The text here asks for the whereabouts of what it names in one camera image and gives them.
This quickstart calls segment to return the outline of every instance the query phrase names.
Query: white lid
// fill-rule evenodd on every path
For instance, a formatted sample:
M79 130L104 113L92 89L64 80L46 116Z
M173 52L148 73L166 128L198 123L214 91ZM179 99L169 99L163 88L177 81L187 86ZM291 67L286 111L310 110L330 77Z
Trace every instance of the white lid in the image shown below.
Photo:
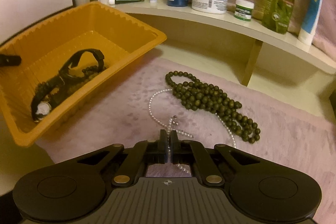
M109 0L110 5L115 5L115 3L116 3L116 0Z
M299 33L299 40L303 44L310 46L313 42L314 35L314 33L308 33L304 29L301 29Z
M246 7L249 9L253 9L254 8L254 3L253 2L249 2L247 0L236 0L236 4L242 7Z

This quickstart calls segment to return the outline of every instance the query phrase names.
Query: upper shelf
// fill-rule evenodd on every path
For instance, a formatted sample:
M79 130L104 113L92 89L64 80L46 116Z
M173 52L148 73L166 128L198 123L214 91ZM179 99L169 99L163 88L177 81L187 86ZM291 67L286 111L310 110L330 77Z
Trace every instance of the upper shelf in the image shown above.
M125 13L179 18L241 33L289 52L328 74L336 73L336 62L314 45L307 46L290 33L273 32L258 20L252 19L251 22L239 20L231 12L215 15L198 12L191 7L170 7L163 3L152 5L147 2L120 4L116 8Z

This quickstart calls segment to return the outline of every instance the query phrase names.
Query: black robotic claw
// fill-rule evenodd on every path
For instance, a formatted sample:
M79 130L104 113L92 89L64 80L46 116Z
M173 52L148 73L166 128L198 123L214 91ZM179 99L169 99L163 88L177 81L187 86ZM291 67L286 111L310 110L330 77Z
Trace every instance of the black robotic claw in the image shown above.
M192 177L144 177L168 156L190 165ZM224 144L179 141L165 130L157 141L113 144L33 171L12 194L24 224L311 224L322 196L302 172Z

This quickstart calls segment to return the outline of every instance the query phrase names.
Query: yellow plastic bin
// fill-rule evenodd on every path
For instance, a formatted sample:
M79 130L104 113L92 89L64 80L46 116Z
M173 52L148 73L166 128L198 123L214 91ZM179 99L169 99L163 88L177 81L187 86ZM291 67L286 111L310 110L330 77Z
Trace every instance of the yellow plastic bin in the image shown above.
M22 63L0 68L0 108L15 143L30 146L46 131L56 130L99 86L166 39L159 30L100 2L62 12L11 39L0 53L19 55ZM38 83L57 75L75 52L87 48L102 51L107 69L36 124L30 104ZM93 56L84 54L76 69L92 65Z

